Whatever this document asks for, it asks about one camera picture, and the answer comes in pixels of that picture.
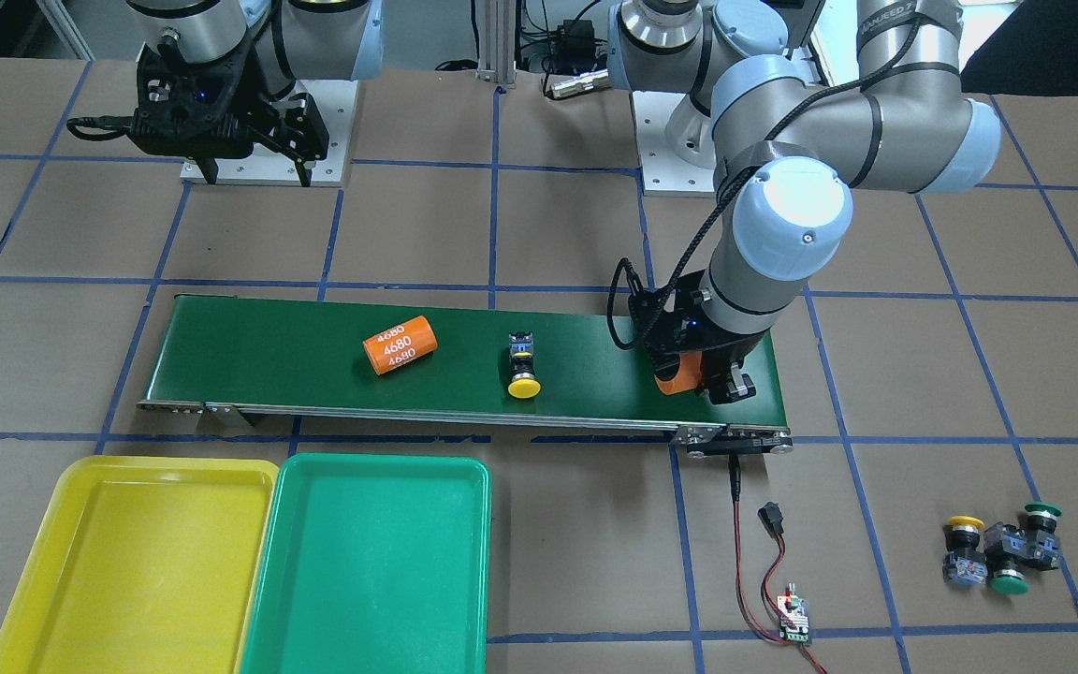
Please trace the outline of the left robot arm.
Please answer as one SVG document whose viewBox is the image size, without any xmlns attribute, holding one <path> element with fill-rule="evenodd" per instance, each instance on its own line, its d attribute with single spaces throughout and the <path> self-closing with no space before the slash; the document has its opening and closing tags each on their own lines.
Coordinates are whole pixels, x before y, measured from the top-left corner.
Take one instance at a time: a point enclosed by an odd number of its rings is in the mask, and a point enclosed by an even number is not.
<svg viewBox="0 0 1078 674">
<path fill-rule="evenodd" d="M 762 1 L 623 1 L 610 9 L 617 90 L 682 94 L 705 119 L 716 204 L 662 287 L 628 264 L 634 338 L 661 393 L 715 404 L 754 394 L 745 358 L 854 217 L 855 189 L 962 193 L 999 153 L 999 118 L 960 90 L 955 1 L 861 1 L 859 75 L 808 85 Z"/>
</svg>

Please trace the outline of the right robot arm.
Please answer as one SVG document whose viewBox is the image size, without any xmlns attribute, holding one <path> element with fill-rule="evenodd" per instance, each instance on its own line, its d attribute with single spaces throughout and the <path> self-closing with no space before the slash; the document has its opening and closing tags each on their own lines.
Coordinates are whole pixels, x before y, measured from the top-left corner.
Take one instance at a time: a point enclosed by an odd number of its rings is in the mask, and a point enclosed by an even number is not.
<svg viewBox="0 0 1078 674">
<path fill-rule="evenodd" d="M 310 185 L 332 134 L 305 81 L 363 81 L 384 63 L 381 1 L 132 1 L 144 37 L 127 137 L 189 159 L 215 184 L 224 159 L 265 148 Z"/>
</svg>

